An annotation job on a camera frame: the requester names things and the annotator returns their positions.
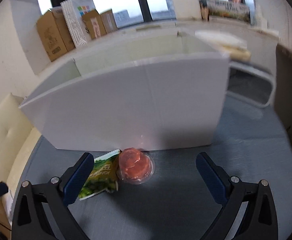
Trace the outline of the white storage box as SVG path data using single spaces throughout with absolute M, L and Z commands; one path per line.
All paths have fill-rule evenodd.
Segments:
M 228 53 L 180 28 L 122 35 L 62 64 L 20 109 L 62 150 L 209 145 L 228 85 Z

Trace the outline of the printed landscape box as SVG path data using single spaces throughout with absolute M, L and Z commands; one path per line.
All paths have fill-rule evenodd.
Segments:
M 207 8 L 212 16 L 232 18 L 246 23 L 251 22 L 250 9 L 241 3 L 224 0 L 207 0 Z

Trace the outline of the green snack packet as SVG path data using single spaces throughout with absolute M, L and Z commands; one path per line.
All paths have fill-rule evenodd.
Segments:
M 79 192 L 79 200 L 85 200 L 104 191 L 107 193 L 118 191 L 117 171 L 120 153 L 119 149 L 113 150 L 94 160 L 93 170 Z

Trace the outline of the white foam box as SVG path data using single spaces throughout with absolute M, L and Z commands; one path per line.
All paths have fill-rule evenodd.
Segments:
M 172 0 L 178 21 L 201 20 L 199 0 Z

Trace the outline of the large brown cardboard box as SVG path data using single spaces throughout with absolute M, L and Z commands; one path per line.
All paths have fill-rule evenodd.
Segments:
M 54 7 L 37 21 L 36 28 L 51 62 L 75 48 L 62 7 Z

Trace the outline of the tissue pack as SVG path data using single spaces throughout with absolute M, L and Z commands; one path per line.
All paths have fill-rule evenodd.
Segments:
M 195 32 L 195 36 L 220 51 L 228 52 L 232 60 L 250 61 L 251 59 L 247 41 L 233 34 L 222 31 L 198 30 Z

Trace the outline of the white dotted paper bag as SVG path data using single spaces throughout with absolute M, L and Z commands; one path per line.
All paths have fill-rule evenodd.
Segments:
M 65 0 L 60 5 L 75 47 L 87 44 L 91 37 L 82 16 L 95 9 L 93 0 Z

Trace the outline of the small brown cardboard box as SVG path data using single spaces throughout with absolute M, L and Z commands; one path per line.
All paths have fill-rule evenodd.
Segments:
M 83 14 L 81 18 L 92 40 L 118 30 L 112 9 L 101 14 L 96 9 L 93 9 Z

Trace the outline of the black white speaker clock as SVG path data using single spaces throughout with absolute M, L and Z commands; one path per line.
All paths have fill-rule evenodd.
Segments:
M 229 96 L 265 108 L 273 104 L 275 92 L 276 81 L 270 72 L 248 62 L 230 62 Z

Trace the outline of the cream sofa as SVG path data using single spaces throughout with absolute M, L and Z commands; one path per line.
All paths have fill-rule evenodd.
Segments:
M 10 239 L 13 200 L 22 172 L 41 137 L 19 109 L 23 98 L 8 94 L 0 103 L 0 182 L 8 192 L 0 197 L 0 236 Z

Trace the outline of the pink jelly cup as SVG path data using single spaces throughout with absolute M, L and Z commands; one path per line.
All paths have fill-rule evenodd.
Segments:
M 151 178 L 154 171 L 153 159 L 136 148 L 127 148 L 118 156 L 117 176 L 124 183 L 143 184 Z

